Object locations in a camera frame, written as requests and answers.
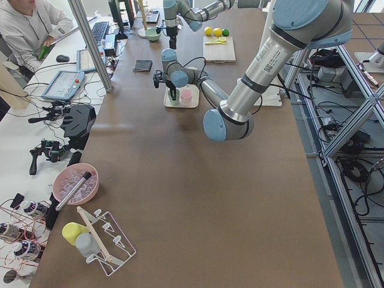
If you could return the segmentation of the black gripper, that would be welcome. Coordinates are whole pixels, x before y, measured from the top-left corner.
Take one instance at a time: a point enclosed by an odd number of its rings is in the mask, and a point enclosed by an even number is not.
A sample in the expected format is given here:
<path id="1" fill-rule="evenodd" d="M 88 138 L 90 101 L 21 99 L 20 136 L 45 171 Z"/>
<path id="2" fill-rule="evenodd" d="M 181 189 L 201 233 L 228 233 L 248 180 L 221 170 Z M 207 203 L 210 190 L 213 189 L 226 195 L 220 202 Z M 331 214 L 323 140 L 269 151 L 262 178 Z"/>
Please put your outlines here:
<path id="1" fill-rule="evenodd" d="M 177 100 L 177 89 L 176 86 L 172 83 L 171 80 L 167 80 L 166 74 L 163 71 L 157 70 L 152 77 L 154 87 L 159 88 L 161 83 L 165 83 L 169 90 L 169 98 L 170 100 Z"/>
<path id="2" fill-rule="evenodd" d="M 166 31 L 166 35 L 169 37 L 169 47 L 173 50 L 177 49 L 176 41 L 178 35 L 178 29 L 176 26 L 168 27 L 165 24 L 156 26 L 156 33 L 160 33 L 162 30 Z"/>

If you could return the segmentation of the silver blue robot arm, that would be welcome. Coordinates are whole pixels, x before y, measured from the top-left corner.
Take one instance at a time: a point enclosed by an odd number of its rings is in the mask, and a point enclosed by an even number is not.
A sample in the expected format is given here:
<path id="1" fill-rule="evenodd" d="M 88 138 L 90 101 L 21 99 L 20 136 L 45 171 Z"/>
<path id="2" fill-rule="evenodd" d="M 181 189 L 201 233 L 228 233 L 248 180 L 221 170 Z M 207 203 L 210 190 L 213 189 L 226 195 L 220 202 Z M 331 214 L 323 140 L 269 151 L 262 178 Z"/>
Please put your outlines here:
<path id="1" fill-rule="evenodd" d="M 176 37 L 178 35 L 177 17 L 182 17 L 189 27 L 194 31 L 198 31 L 202 27 L 202 23 L 210 20 L 216 15 L 229 10 L 233 7 L 234 1 L 214 1 L 209 5 L 193 10 L 191 1 L 186 0 L 164 0 L 164 24 L 156 27 L 157 32 L 162 29 L 166 30 L 169 39 L 169 47 L 176 50 Z"/>
<path id="2" fill-rule="evenodd" d="M 193 31 L 202 23 L 229 10 L 262 8 L 264 1 L 215 1 L 193 10 L 189 1 L 164 1 L 165 29 L 170 47 L 161 53 L 163 70 L 153 76 L 154 85 L 165 83 L 169 98 L 187 84 L 196 85 L 215 104 L 203 118 L 205 134 L 213 141 L 238 140 L 254 128 L 250 109 L 270 86 L 290 57 L 305 48 L 318 49 L 347 43 L 352 34 L 353 1 L 276 1 L 269 10 L 269 37 L 245 74 L 227 95 L 206 72 L 183 67 L 176 55 L 176 18 L 181 16 Z"/>

